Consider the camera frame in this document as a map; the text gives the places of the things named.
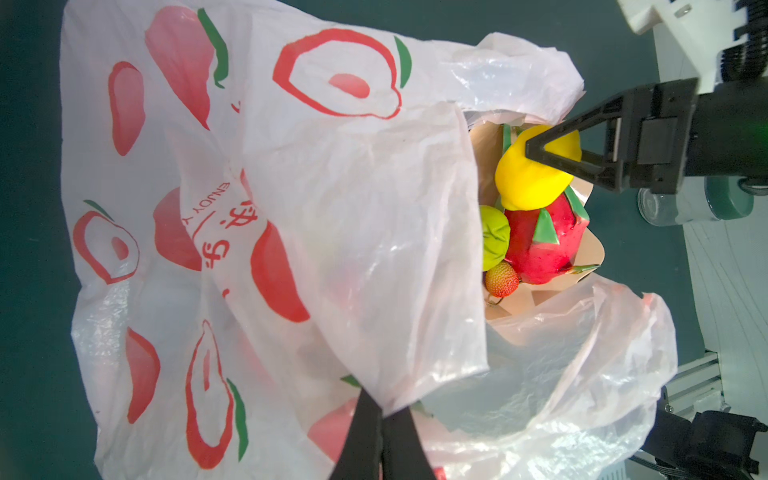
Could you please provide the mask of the yellow lemon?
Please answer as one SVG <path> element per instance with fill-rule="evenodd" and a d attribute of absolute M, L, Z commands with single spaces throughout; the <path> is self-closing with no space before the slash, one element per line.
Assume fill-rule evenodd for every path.
<path fill-rule="evenodd" d="M 502 155 L 495 185 L 505 210 L 532 211 L 547 207 L 572 183 L 574 176 L 526 156 L 526 142 L 550 129 L 536 125 L 523 130 Z"/>

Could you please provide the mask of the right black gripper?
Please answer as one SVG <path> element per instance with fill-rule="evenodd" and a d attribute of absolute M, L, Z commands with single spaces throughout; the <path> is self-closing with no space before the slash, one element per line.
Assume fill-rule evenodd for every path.
<path fill-rule="evenodd" d="M 615 168 L 608 145 L 602 153 L 579 148 L 579 162 L 550 152 L 547 146 L 601 124 L 609 130 L 621 119 L 617 134 L 621 186 L 675 194 L 683 179 L 698 84 L 696 78 L 689 78 L 631 89 L 624 97 L 610 98 L 586 113 L 535 134 L 525 143 L 526 157 L 568 174 L 608 174 Z"/>

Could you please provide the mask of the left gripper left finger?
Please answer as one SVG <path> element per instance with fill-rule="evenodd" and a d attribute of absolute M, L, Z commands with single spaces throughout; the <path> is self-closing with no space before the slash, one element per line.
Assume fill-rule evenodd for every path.
<path fill-rule="evenodd" d="M 362 390 L 341 455 L 329 480 L 377 480 L 383 452 L 382 410 Z"/>

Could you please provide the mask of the green apple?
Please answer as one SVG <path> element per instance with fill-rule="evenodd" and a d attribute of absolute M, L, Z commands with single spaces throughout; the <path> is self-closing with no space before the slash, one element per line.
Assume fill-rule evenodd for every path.
<path fill-rule="evenodd" d="M 505 259 L 510 242 L 510 225 L 505 214 L 495 207 L 481 205 L 480 216 L 483 228 L 483 271 L 487 272 Z"/>

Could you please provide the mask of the small red lychee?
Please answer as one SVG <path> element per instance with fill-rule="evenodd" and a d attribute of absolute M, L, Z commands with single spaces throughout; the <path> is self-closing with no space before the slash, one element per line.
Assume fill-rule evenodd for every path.
<path fill-rule="evenodd" d="M 486 291 L 491 297 L 497 299 L 503 299 L 513 294 L 520 283 L 520 275 L 506 261 L 502 261 L 489 269 L 484 276 Z"/>

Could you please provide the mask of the pink strawberry plastic bag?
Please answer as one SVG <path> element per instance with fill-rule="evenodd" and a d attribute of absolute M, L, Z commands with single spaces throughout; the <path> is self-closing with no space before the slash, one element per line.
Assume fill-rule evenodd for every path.
<path fill-rule="evenodd" d="M 590 275 L 485 318 L 467 113 L 561 120 L 570 57 L 276 1 L 71 1 L 62 202 L 105 479 L 325 479 L 368 393 L 438 479 L 594 479 L 675 374 L 657 295 Z"/>

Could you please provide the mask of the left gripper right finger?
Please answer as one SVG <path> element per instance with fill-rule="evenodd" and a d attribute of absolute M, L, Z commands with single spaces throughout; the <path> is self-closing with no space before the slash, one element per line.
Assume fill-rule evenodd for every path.
<path fill-rule="evenodd" d="M 435 480 L 422 448 L 411 409 L 406 407 L 382 422 L 384 480 Z"/>

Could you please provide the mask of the green table mat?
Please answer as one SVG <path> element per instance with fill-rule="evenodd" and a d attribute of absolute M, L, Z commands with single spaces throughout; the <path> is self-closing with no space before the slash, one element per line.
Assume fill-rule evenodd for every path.
<path fill-rule="evenodd" d="M 60 198 L 60 1 L 1 5 L 1 475 L 95 479 L 96 424 L 70 336 L 80 284 Z M 580 109 L 659 79 L 654 39 L 613 1 L 301 1 L 331 21 L 475 44 L 491 32 L 569 54 Z M 667 303 L 678 359 L 705 352 L 683 231 L 656 228 L 632 191 L 588 202 L 600 274 Z"/>

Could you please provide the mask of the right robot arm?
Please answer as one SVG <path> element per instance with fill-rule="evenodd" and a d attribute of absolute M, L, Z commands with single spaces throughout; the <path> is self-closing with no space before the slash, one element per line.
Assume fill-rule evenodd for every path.
<path fill-rule="evenodd" d="M 642 85 L 526 141 L 526 156 L 606 190 L 674 194 L 686 177 L 767 193 L 767 4 L 622 1 L 636 34 L 661 25 L 693 78 Z"/>

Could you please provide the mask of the peach scalloped fruit plate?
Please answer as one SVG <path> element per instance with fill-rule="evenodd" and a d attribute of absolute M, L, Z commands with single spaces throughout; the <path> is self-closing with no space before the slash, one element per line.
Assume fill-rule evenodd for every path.
<path fill-rule="evenodd" d="M 478 167 L 480 206 L 495 207 L 503 213 L 506 211 L 501 205 L 500 195 L 495 185 L 495 172 L 502 155 L 523 130 L 525 129 L 511 127 L 507 124 L 497 125 L 491 122 L 481 123 L 471 129 L 470 138 Z M 574 177 L 569 186 L 576 192 L 585 207 L 586 200 L 593 189 L 592 185 Z M 596 263 L 599 267 L 604 258 L 605 250 L 602 243 L 587 227 L 575 263 L 577 265 Z M 491 297 L 486 291 L 484 284 L 486 272 L 483 271 L 485 317 L 487 320 L 495 320 L 521 314 L 575 285 L 591 272 L 561 275 L 543 285 L 527 284 L 521 280 L 519 287 L 513 294 L 503 299 L 497 299 Z"/>

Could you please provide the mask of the green lidded glass jar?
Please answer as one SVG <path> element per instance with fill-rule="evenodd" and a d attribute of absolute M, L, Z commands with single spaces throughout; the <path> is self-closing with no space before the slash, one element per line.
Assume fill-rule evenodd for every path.
<path fill-rule="evenodd" d="M 666 227 L 745 218 L 753 211 L 754 200 L 736 177 L 687 177 L 676 194 L 640 189 L 637 206 L 647 223 Z"/>

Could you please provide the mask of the red dragon fruit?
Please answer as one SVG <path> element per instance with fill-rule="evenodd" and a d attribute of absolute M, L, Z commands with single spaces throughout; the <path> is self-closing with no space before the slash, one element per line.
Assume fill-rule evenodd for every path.
<path fill-rule="evenodd" d="M 505 260 L 524 283 L 543 285 L 561 275 L 587 273 L 598 267 L 596 263 L 575 263 L 590 217 L 570 186 L 546 207 L 506 210 L 504 215 L 510 226 Z"/>

